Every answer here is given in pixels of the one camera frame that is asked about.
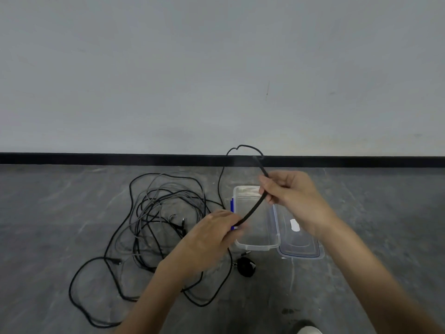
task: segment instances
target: clear plastic lid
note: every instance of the clear plastic lid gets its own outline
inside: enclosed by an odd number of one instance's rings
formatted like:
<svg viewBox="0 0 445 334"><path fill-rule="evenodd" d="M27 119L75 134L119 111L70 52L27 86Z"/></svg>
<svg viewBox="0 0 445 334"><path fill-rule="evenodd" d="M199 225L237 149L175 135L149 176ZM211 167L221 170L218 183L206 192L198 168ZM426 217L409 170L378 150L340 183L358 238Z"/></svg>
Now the clear plastic lid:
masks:
<svg viewBox="0 0 445 334"><path fill-rule="evenodd" d="M303 230L284 206L277 205L276 213L281 236L281 245L277 248L278 253L283 257L300 259L324 257L323 247L317 239Z"/></svg>
<svg viewBox="0 0 445 334"><path fill-rule="evenodd" d="M261 195L259 186L236 186L233 190L233 212L245 216ZM237 247L248 251L268 251L280 245L275 205L262 202L246 220L244 235L235 241Z"/></svg>

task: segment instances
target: white wall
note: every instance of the white wall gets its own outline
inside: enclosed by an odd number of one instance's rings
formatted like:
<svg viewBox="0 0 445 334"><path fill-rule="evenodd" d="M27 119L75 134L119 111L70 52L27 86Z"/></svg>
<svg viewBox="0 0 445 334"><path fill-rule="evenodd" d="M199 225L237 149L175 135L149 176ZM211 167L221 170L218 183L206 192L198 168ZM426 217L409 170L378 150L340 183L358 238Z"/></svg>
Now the white wall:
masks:
<svg viewBox="0 0 445 334"><path fill-rule="evenodd" d="M444 125L445 0L0 1L0 152L444 156Z"/></svg>

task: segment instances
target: container lid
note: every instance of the container lid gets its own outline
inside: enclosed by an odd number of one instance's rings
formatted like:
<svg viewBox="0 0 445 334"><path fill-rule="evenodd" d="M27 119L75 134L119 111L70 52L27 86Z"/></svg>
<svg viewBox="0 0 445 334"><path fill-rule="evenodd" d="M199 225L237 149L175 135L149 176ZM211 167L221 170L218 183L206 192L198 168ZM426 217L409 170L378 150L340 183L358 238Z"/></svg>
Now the container lid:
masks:
<svg viewBox="0 0 445 334"><path fill-rule="evenodd" d="M233 190L233 212L245 216L261 195L259 186L236 186ZM246 220L244 234L235 245L248 251L268 251L280 245L275 205L262 202Z"/></svg>
<svg viewBox="0 0 445 334"><path fill-rule="evenodd" d="M276 213L281 236L281 244L277 248L278 253L283 257L300 259L324 257L323 247L317 239L303 230L284 206L277 205Z"/></svg>

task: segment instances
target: baseboard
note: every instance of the baseboard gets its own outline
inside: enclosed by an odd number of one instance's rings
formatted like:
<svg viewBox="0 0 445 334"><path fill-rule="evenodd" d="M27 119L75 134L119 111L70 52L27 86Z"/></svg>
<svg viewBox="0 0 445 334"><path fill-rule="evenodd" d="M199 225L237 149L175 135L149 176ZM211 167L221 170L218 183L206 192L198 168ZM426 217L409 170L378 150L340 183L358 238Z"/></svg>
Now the baseboard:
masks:
<svg viewBox="0 0 445 334"><path fill-rule="evenodd" d="M265 167L445 167L445 157L264 156ZM0 153L0 164L256 167L251 156Z"/></svg>

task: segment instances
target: white label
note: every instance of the white label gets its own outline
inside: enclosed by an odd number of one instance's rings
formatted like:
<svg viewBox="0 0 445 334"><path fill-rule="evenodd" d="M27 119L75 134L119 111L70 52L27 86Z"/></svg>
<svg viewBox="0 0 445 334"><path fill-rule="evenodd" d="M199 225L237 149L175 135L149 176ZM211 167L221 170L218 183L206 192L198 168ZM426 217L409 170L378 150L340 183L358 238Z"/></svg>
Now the white label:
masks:
<svg viewBox="0 0 445 334"><path fill-rule="evenodd" d="M291 229L294 232L298 232L300 230L300 225L297 223L295 219L291 219Z"/></svg>

